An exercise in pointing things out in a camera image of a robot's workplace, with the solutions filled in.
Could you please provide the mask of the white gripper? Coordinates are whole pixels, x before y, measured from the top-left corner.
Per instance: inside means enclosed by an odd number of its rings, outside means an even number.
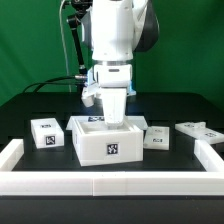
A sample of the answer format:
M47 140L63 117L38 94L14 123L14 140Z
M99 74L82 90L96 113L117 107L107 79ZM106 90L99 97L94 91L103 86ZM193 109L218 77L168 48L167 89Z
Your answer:
M125 117L132 66L130 64L118 66L95 65L94 78L99 85L106 125L121 126Z

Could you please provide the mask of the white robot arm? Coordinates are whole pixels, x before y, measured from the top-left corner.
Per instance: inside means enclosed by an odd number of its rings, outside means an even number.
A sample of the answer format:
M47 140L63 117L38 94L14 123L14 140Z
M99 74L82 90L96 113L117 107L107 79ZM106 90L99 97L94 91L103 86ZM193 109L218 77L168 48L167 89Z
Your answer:
M82 100L89 107L100 98L105 123L118 127L132 93L133 53L149 50L158 40L152 0L93 0L82 19L82 32L94 62Z

